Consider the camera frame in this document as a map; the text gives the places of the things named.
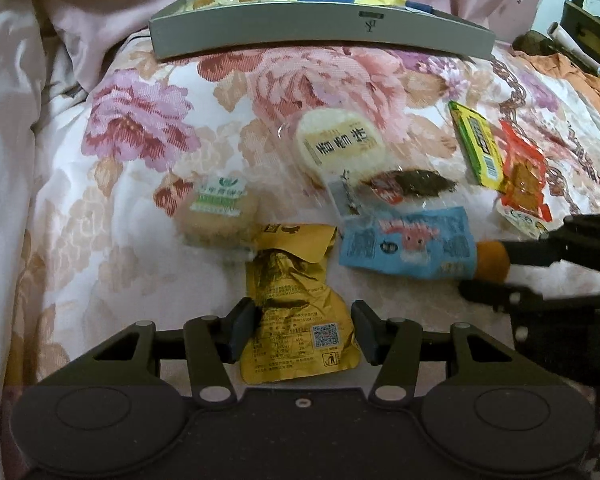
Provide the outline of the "small orange tangerine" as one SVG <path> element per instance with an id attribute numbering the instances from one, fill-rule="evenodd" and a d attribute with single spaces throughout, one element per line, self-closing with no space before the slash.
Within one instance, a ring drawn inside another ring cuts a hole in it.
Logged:
<path id="1" fill-rule="evenodd" d="M 504 283 L 510 269 L 506 248 L 497 240 L 478 242 L 477 266 L 474 278 L 492 283 Z"/>

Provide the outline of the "round white rice cake packet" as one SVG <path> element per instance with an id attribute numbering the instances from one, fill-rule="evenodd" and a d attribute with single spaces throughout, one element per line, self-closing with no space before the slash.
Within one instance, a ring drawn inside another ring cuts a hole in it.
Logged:
<path id="1" fill-rule="evenodd" d="M 358 180 L 373 176 L 390 160 L 376 125 L 346 108 L 319 107 L 295 114 L 278 129 L 278 138 L 297 167 L 318 185 L 344 172 Z"/>

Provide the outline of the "yellow foil snack packet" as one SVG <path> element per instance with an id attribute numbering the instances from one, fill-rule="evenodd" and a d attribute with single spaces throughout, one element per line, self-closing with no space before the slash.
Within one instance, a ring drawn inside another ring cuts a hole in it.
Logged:
<path id="1" fill-rule="evenodd" d="M 239 361 L 248 385 L 314 377 L 360 364 L 349 308 L 327 284 L 337 229 L 268 224 L 247 264 L 247 292 L 262 313 Z"/>

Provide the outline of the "yellow green snack bar packet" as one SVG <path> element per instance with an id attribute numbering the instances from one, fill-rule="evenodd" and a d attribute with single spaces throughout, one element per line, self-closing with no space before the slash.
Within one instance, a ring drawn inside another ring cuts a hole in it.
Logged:
<path id="1" fill-rule="evenodd" d="M 500 192 L 504 183 L 503 161 L 486 118 L 455 101 L 450 101 L 448 107 L 477 182 Z"/>

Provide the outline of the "round brown pastry packet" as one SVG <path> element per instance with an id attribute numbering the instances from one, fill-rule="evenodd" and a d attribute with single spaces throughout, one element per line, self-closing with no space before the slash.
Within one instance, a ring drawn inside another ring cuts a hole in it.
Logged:
<path id="1" fill-rule="evenodd" d="M 260 190 L 243 177 L 205 174 L 178 206 L 174 222 L 186 243 L 250 250 L 258 229 Z"/>

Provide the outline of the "blue cartoon snack packet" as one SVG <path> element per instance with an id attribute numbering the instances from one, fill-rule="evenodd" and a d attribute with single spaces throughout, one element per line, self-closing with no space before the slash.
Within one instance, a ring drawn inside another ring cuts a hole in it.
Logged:
<path id="1" fill-rule="evenodd" d="M 465 209 L 451 207 L 349 226 L 339 263 L 418 280 L 447 280 L 472 278 L 478 252 Z"/>

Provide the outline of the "grey cardboard snack box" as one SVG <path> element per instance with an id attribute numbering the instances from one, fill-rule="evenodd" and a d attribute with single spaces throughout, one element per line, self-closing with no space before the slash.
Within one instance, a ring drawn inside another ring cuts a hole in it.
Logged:
<path id="1" fill-rule="evenodd" d="M 328 2 L 244 2 L 186 10 L 176 0 L 149 20 L 159 60 L 266 44 L 377 44 L 488 58 L 495 34 L 434 8 L 429 14 Z"/>

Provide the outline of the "floral quilted bedspread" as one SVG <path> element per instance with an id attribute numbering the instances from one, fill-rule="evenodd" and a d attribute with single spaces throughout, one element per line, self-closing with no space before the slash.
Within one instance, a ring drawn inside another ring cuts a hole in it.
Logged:
<path id="1" fill-rule="evenodd" d="M 600 213 L 600 114 L 569 82 L 503 49 L 468 60 L 282 47 L 160 63 L 135 36 L 94 91 L 72 83 L 55 70 L 58 95 L 35 127 L 9 387 L 52 374 L 135 321 L 178 328 L 244 294 L 242 266 L 185 246 L 176 232 L 173 214 L 197 178 L 253 180 L 265 222 L 335 223 L 329 198 L 277 135 L 310 108 L 360 110 L 396 164 L 453 180 L 479 240 L 517 231 L 495 211 L 495 193 L 471 183 L 450 101 L 491 125 L 511 120 L 544 152 L 555 218 Z"/>

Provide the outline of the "red spicy snack packet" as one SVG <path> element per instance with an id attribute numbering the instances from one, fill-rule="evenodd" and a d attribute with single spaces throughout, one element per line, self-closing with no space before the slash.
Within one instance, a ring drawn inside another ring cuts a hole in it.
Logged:
<path id="1" fill-rule="evenodd" d="M 507 142 L 504 188 L 496 211 L 519 232 L 537 240 L 553 225 L 550 206 L 543 194 L 546 160 L 536 146 L 516 133 L 513 125 L 500 120 Z"/>

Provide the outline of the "dark dried snack clear packet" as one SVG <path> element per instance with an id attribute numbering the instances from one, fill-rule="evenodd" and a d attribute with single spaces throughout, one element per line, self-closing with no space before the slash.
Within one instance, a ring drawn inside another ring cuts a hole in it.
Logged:
<path id="1" fill-rule="evenodd" d="M 343 171 L 329 177 L 326 188 L 343 220 L 354 217 L 392 218 L 411 211 L 437 207 L 453 194 L 457 183 L 425 169 L 393 169 L 371 176 Z"/>

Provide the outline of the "orange cloth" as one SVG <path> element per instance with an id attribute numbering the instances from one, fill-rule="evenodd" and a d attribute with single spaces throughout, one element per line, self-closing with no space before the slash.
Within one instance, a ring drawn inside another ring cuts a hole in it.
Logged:
<path id="1" fill-rule="evenodd" d="M 519 50 L 512 51 L 513 56 L 521 58 L 537 72 L 568 81 L 571 87 L 585 96 L 600 114 L 600 77 L 585 73 L 576 64 L 561 53 L 550 55 L 528 55 Z"/>

